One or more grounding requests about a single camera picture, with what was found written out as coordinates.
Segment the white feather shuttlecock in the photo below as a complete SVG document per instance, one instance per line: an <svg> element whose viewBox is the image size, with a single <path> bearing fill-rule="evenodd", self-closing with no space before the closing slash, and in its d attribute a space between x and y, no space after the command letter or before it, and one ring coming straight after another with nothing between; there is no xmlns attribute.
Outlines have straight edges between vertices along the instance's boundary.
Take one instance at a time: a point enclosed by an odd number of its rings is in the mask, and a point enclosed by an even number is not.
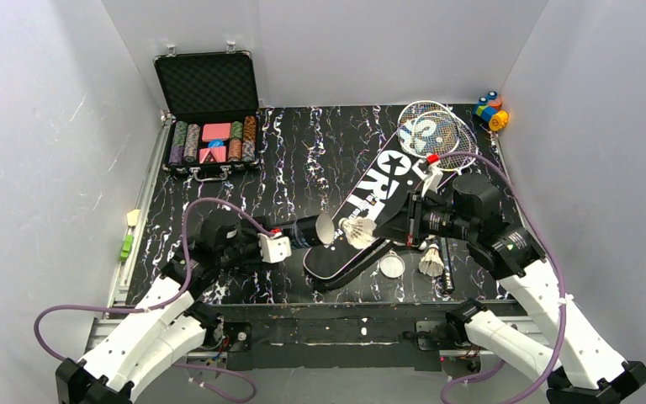
<svg viewBox="0 0 646 404"><path fill-rule="evenodd" d="M377 240L376 223L367 217L342 218L338 222L347 242L357 250L371 247Z"/></svg>
<svg viewBox="0 0 646 404"><path fill-rule="evenodd" d="M418 263L419 272L434 278L443 275L444 269L439 245L437 243L430 244Z"/></svg>

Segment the black racket bag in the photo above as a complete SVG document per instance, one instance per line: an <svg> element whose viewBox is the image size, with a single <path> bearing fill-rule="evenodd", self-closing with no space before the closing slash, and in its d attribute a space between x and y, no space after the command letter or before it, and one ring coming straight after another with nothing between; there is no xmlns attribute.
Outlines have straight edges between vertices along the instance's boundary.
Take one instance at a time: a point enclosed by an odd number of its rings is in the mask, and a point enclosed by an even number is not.
<svg viewBox="0 0 646 404"><path fill-rule="evenodd" d="M333 221L360 216L380 225L400 210L411 190L422 187L424 177L420 159L404 152L399 137L392 135L358 178ZM378 239L365 249L356 249L339 226L334 236L333 243L312 247L304 255L304 271L319 292L344 287L391 248L389 242Z"/></svg>

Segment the white tube lid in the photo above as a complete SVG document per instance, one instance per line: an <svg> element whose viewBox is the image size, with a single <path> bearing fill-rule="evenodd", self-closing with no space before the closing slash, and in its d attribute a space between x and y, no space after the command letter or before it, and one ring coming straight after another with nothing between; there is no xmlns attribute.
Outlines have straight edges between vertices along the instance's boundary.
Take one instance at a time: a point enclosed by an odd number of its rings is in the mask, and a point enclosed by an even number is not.
<svg viewBox="0 0 646 404"><path fill-rule="evenodd" d="M405 272L405 261L394 251L389 251L378 261L379 272L389 279L398 279Z"/></svg>

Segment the black shuttlecock tube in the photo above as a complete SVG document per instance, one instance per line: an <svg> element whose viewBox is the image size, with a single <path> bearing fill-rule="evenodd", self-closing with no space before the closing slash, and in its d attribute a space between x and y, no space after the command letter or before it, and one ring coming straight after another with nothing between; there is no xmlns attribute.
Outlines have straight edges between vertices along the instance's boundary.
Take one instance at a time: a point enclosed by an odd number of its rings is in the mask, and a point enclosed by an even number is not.
<svg viewBox="0 0 646 404"><path fill-rule="evenodd" d="M280 230L293 249L329 245L335 240L336 232L332 218L325 213L276 223L273 229Z"/></svg>

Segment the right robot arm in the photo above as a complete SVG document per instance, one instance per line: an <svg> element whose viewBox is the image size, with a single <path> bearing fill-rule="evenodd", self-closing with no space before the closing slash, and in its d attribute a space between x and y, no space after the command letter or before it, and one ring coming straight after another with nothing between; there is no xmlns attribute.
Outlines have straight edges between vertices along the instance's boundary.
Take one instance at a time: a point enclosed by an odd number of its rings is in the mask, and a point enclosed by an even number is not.
<svg viewBox="0 0 646 404"><path fill-rule="evenodd" d="M474 299L445 315L427 338L487 348L526 377L548 386L551 403L620 403L646 384L646 365L625 359L590 324L546 253L522 225L507 221L500 191L478 174L464 174L442 199L410 193L404 209L406 239L429 236L466 242L469 255L523 307L548 348L503 322Z"/></svg>

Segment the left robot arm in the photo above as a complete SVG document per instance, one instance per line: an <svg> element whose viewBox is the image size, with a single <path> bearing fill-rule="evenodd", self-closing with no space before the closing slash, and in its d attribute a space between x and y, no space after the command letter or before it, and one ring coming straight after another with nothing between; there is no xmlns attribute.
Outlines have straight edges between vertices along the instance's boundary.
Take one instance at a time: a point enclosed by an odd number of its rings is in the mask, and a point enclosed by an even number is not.
<svg viewBox="0 0 646 404"><path fill-rule="evenodd" d="M161 269L145 297L117 327L80 359L56 369L61 403L132 403L159 375L191 351L221 359L243 348L249 327L228 326L201 295L228 269L278 263L291 253L289 239L259 220L231 211L207 219Z"/></svg>

